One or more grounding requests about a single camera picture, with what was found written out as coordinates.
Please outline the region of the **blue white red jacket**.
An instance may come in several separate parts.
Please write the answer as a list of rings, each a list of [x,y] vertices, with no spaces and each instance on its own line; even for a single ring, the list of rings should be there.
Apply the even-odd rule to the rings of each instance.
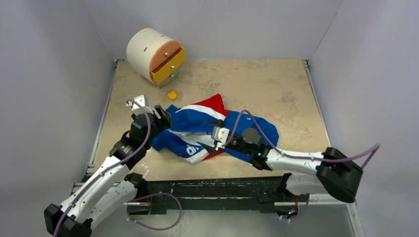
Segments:
[[[171,116],[172,126],[160,132],[152,142],[156,151],[166,148],[190,163],[197,163],[212,157],[202,144],[213,145],[212,121],[221,119],[226,128],[241,135],[247,128],[261,127],[268,140],[278,144],[279,133],[272,123],[264,118],[251,118],[247,114],[225,109],[222,97],[216,94],[206,100],[178,108],[170,105],[166,112]]]

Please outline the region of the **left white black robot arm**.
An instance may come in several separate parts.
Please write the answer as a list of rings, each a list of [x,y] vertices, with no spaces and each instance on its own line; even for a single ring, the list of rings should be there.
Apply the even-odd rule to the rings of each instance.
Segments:
[[[130,130],[123,133],[97,171],[61,204],[50,204],[44,210],[47,232],[54,237],[89,237],[123,203],[146,199],[145,181],[130,170],[145,157],[153,139],[172,123],[160,105],[154,111],[138,104],[132,108]]]

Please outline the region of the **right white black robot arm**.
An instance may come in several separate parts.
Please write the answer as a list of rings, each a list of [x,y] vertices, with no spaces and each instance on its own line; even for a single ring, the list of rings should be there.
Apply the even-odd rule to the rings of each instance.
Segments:
[[[246,128],[237,135],[224,127],[221,120],[211,122],[213,144],[200,143],[210,154],[231,150],[250,157],[249,163],[258,170],[287,170],[277,188],[280,199],[289,201],[304,194],[329,194],[353,203],[363,176],[363,169],[336,148],[323,152],[304,153],[279,149],[263,142],[263,133]]]

